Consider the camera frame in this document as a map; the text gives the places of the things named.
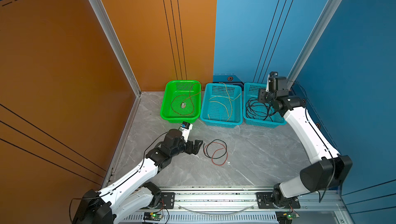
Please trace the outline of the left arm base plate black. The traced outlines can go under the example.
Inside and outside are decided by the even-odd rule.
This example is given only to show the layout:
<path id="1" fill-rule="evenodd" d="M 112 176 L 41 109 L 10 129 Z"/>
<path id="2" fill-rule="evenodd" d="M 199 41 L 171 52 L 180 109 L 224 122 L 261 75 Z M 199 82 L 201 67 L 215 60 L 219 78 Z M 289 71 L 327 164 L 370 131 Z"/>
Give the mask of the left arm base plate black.
<path id="1" fill-rule="evenodd" d="M 154 200 L 145 209 L 160 209 L 163 207 L 163 204 L 166 209 L 173 209 L 175 204 L 175 193 L 162 192 L 160 196 L 155 196 Z"/>

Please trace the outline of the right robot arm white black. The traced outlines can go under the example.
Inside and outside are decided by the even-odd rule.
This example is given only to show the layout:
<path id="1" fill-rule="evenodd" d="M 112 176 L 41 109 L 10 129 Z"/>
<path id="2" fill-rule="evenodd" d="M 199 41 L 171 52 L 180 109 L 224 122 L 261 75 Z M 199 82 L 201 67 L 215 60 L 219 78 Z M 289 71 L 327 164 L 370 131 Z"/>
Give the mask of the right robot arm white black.
<path id="1" fill-rule="evenodd" d="M 298 196 L 341 186 L 353 162 L 334 148 L 313 123 L 305 103 L 291 96 L 288 79 L 271 72 L 265 89 L 260 89 L 258 101 L 267 103 L 292 127 L 311 163 L 295 178 L 273 187 L 272 203 L 277 208 L 288 207 Z"/>

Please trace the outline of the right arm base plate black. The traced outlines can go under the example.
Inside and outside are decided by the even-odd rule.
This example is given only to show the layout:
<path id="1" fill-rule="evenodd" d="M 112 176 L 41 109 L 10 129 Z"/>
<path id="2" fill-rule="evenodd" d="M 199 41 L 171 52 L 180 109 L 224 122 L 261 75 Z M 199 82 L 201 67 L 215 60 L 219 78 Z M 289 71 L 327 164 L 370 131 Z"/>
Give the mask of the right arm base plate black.
<path id="1" fill-rule="evenodd" d="M 300 209 L 301 205 L 297 197 L 284 198 L 274 196 L 270 192 L 257 192 L 256 200 L 259 209 Z"/>

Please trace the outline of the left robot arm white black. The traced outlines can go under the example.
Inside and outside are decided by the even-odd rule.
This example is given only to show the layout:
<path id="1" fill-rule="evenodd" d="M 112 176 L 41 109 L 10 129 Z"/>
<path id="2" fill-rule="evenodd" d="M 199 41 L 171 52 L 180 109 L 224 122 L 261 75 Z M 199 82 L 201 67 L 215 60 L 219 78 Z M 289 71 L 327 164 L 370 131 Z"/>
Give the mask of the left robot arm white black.
<path id="1" fill-rule="evenodd" d="M 143 153 L 142 161 L 116 182 L 98 191 L 89 190 L 79 199 L 73 224 L 119 224 L 143 208 L 155 208 L 161 190 L 150 179 L 166 168 L 180 154 L 197 155 L 202 140 L 190 141 L 190 129 L 171 129 L 154 140 Z"/>

